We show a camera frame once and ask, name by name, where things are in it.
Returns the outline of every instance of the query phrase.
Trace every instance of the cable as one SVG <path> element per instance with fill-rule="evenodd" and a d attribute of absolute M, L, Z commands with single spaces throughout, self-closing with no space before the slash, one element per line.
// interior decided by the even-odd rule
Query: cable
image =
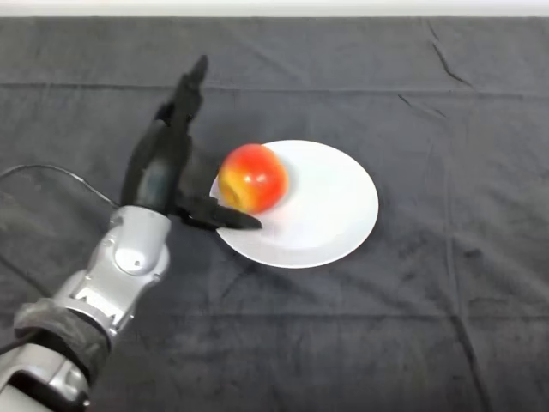
<path fill-rule="evenodd" d="M 70 176 L 71 178 L 77 180 L 78 182 L 80 182 L 86 189 L 91 191 L 94 195 L 99 197 L 101 200 L 109 203 L 112 208 L 118 209 L 118 207 L 119 207 L 116 202 L 114 202 L 112 199 L 110 199 L 106 194 L 104 194 L 101 191 L 98 191 L 97 189 L 95 189 L 84 178 L 82 178 L 81 176 L 77 175 L 76 173 L 71 172 L 70 170 L 67 170 L 67 169 L 65 169 L 63 167 L 60 167 L 60 166 L 46 165 L 46 164 L 42 165 L 42 164 L 38 164 L 38 163 L 37 164 L 30 164 L 30 165 L 17 165 L 17 166 L 10 167 L 9 169 L 6 169 L 3 172 L 1 172 L 0 173 L 0 180 L 7 178 L 8 176 L 11 176 L 14 173 L 21 172 L 25 169 L 50 169 L 50 170 L 55 170 L 56 172 L 64 173 L 64 174 Z"/>
<path fill-rule="evenodd" d="M 114 209 L 118 209 L 118 204 L 111 200 L 107 195 L 102 193 L 101 191 L 98 191 L 93 186 L 91 186 L 84 178 L 80 177 L 76 173 L 71 172 L 70 170 L 67 170 L 63 167 L 55 166 L 55 165 L 46 165 L 46 164 L 27 164 L 27 165 L 17 165 L 10 167 L 9 169 L 4 170 L 0 173 L 0 180 L 6 179 L 7 177 L 11 176 L 12 174 L 22 172 L 26 169 L 49 169 L 54 170 L 56 172 L 64 173 L 71 178 L 77 180 L 80 182 L 86 189 L 91 191 L 94 195 L 99 197 L 101 200 L 109 203 L 111 207 Z M 22 280 L 27 282 L 30 286 L 38 290 L 43 296 L 50 296 L 51 293 L 44 288 L 39 282 L 34 280 L 34 276 L 29 275 L 27 272 L 24 272 L 22 270 L 19 270 L 15 265 L 13 265 L 11 262 L 9 262 L 4 256 L 0 255 L 0 264 L 3 264 L 8 269 L 12 270 L 14 273 L 16 273 Z"/>

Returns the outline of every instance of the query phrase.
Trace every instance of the silver robotic arm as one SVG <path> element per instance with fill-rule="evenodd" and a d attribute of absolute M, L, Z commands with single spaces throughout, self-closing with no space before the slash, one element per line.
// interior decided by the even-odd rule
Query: silver robotic arm
<path fill-rule="evenodd" d="M 78 412 L 89 406 L 90 388 L 139 298 L 168 269 L 166 237 L 172 223 L 167 216 L 207 229 L 261 228 L 257 219 L 224 208 L 216 199 L 178 193 L 190 157 L 189 125 L 202 104 L 199 86 L 207 67 L 202 57 L 182 76 L 134 149 L 121 205 L 88 267 L 70 277 L 53 298 L 24 305 L 15 315 L 20 340 L 9 350 L 0 349 L 0 412 Z"/>
<path fill-rule="evenodd" d="M 78 411 L 90 404 L 90 387 L 106 356 L 170 260 L 166 216 L 125 206 L 111 224 L 87 269 L 53 299 L 24 306 L 15 317 L 16 330 L 41 332 L 0 357 L 0 411 Z"/>

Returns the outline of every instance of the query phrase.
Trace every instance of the red apple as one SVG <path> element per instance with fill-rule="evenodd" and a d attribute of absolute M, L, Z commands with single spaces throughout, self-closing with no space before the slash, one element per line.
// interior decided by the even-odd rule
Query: red apple
<path fill-rule="evenodd" d="M 218 185 L 229 206 L 253 214 L 272 208 L 282 199 L 287 191 L 288 176 L 270 148 L 245 144 L 223 161 Z"/>

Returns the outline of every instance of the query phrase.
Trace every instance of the dark gray cloth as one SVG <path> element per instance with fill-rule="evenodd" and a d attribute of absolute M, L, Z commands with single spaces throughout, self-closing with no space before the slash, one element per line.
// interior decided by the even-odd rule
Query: dark gray cloth
<path fill-rule="evenodd" d="M 174 225 L 172 268 L 94 411 L 545 411 L 549 21 L 0 21 L 0 167 L 51 162 L 118 195 L 132 146 L 207 53 L 182 186 L 244 142 L 353 156 L 379 191 L 341 261 L 280 270 Z M 109 209 L 50 172 L 0 191 L 0 319 L 80 269 Z"/>

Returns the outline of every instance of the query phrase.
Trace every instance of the white plate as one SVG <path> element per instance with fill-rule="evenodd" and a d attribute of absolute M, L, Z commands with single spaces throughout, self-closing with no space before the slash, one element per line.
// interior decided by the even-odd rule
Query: white plate
<path fill-rule="evenodd" d="M 379 209 L 376 186 L 353 158 L 316 142 L 265 144 L 287 168 L 288 193 L 256 217 L 263 229 L 217 232 L 251 260 L 281 268 L 310 268 L 343 258 L 374 228 Z M 223 204 L 215 178 L 210 196 Z"/>

